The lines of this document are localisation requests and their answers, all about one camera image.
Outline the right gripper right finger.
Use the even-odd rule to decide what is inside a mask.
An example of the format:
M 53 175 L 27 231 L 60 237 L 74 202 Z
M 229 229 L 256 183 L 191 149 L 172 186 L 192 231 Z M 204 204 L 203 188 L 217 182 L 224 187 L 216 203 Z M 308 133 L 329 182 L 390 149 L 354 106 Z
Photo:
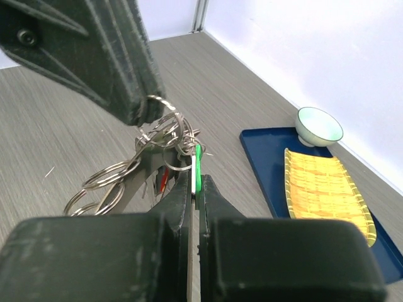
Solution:
M 203 176 L 202 301 L 385 301 L 361 232 L 341 220 L 248 218 Z

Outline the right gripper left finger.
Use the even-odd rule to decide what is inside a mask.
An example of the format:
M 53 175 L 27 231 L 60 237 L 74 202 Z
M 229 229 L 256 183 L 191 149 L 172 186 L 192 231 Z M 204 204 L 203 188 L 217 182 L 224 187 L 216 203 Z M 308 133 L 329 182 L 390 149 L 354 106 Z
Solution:
M 20 222 L 1 249 L 2 301 L 189 301 L 190 176 L 145 213 Z

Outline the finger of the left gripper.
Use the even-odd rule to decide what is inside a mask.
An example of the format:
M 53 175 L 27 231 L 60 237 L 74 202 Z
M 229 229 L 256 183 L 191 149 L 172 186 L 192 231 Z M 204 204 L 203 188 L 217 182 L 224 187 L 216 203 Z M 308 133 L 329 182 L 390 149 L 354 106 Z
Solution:
M 2 1 L 1 50 L 130 126 L 147 121 L 136 1 Z
M 163 109 L 157 101 L 150 100 L 149 96 L 165 98 L 166 88 L 152 54 L 137 1 L 124 2 L 124 16 L 128 22 L 124 37 L 128 40 L 130 61 L 140 90 L 139 122 L 152 123 L 162 116 Z

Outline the yellow woven bamboo mat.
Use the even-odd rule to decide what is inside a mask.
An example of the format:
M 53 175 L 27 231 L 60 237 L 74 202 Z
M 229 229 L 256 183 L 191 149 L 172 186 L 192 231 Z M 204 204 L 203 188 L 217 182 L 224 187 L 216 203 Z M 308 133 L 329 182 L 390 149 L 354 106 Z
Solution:
M 285 197 L 293 219 L 343 220 L 354 224 L 372 247 L 377 229 L 370 210 L 337 157 L 284 150 Z

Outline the dark blue tray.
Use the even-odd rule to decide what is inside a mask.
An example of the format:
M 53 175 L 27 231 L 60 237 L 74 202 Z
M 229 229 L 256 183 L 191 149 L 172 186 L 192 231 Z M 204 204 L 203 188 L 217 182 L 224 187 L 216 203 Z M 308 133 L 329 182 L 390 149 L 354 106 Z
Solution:
M 274 218 L 290 217 L 284 185 L 284 150 L 289 148 L 301 154 L 332 157 L 332 153 L 326 147 L 303 145 L 294 127 L 243 130 L 239 139 Z M 385 282 L 393 284 L 402 280 L 402 253 L 377 217 L 372 218 L 377 230 L 377 241 L 371 250 L 382 270 Z

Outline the light green ceramic bowl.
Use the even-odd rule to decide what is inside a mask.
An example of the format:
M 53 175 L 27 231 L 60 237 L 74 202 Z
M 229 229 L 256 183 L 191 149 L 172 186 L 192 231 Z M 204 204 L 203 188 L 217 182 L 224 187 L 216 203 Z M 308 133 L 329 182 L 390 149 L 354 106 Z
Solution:
M 328 147 L 344 137 L 340 123 L 329 113 L 315 107 L 298 110 L 295 129 L 300 142 L 308 147 Z

